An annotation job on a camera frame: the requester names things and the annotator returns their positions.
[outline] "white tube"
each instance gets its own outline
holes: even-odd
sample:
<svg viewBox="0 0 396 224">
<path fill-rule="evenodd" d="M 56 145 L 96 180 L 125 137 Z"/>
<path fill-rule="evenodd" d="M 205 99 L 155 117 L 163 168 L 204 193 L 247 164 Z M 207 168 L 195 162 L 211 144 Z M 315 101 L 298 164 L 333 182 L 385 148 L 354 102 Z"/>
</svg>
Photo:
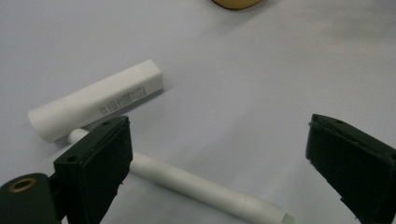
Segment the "white tube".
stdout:
<svg viewBox="0 0 396 224">
<path fill-rule="evenodd" d="M 81 129 L 74 130 L 68 140 L 76 143 L 87 133 Z M 131 172 L 253 224 L 294 224 L 294 218 L 283 209 L 225 188 L 135 150 Z"/>
<path fill-rule="evenodd" d="M 163 88 L 160 69 L 149 60 L 28 112 L 46 141 L 55 141 Z"/>
</svg>

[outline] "black plastic part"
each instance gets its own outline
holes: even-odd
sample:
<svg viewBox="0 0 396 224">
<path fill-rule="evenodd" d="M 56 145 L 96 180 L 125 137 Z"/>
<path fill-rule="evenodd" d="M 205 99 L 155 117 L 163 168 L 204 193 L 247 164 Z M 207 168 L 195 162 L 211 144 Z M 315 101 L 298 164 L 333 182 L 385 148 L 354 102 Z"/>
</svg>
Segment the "black plastic part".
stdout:
<svg viewBox="0 0 396 224">
<path fill-rule="evenodd" d="M 363 224 L 396 212 L 396 150 L 347 123 L 313 115 L 306 157 Z"/>
<path fill-rule="evenodd" d="M 46 175 L 23 175 L 0 188 L 0 223 L 60 223 Z"/>
<path fill-rule="evenodd" d="M 120 117 L 100 124 L 54 162 L 69 223 L 102 220 L 132 156 L 129 120 Z"/>
</svg>

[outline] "screw hole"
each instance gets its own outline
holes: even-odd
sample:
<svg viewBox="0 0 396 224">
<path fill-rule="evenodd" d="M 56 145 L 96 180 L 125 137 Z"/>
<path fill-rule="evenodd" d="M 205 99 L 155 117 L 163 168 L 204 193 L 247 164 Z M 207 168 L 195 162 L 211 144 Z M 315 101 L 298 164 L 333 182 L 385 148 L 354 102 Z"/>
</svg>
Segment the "screw hole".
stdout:
<svg viewBox="0 0 396 224">
<path fill-rule="evenodd" d="M 13 185 L 9 187 L 8 190 L 13 193 L 18 193 L 26 189 L 29 189 L 35 184 L 35 182 L 36 182 L 35 178 L 24 178 L 15 182 Z"/>
<path fill-rule="evenodd" d="M 71 157 L 67 158 L 67 161 L 70 161 L 70 162 L 73 162 L 73 161 L 76 161 L 76 160 L 78 160 L 77 156 L 71 156 Z"/>
</svg>

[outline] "white table surface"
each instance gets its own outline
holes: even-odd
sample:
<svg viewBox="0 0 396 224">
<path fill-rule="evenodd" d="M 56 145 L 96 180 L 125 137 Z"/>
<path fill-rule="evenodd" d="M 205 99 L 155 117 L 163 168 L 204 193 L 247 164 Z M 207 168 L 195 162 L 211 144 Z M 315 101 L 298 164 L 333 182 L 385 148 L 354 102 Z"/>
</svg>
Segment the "white table surface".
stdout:
<svg viewBox="0 0 396 224">
<path fill-rule="evenodd" d="M 304 156 L 313 113 L 396 147 L 396 2 L 0 1 L 0 184 L 66 146 L 29 109 L 152 59 L 164 92 L 116 115 L 134 149 L 289 211 L 359 223 Z M 245 223 L 128 175 L 103 223 Z"/>
</svg>

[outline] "barcode label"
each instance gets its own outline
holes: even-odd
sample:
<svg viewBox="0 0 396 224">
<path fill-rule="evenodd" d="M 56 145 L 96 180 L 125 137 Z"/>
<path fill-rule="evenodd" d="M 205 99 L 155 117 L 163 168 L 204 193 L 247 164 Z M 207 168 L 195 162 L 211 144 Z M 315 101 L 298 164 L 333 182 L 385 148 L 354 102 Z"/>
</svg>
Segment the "barcode label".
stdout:
<svg viewBox="0 0 396 224">
<path fill-rule="evenodd" d="M 100 107 L 99 110 L 102 115 L 111 114 L 117 110 L 124 108 L 131 103 L 134 103 L 147 95 L 146 90 L 144 87 L 139 87 L 133 91 L 127 92 L 118 99 L 112 100 L 105 104 L 104 106 Z"/>
</svg>

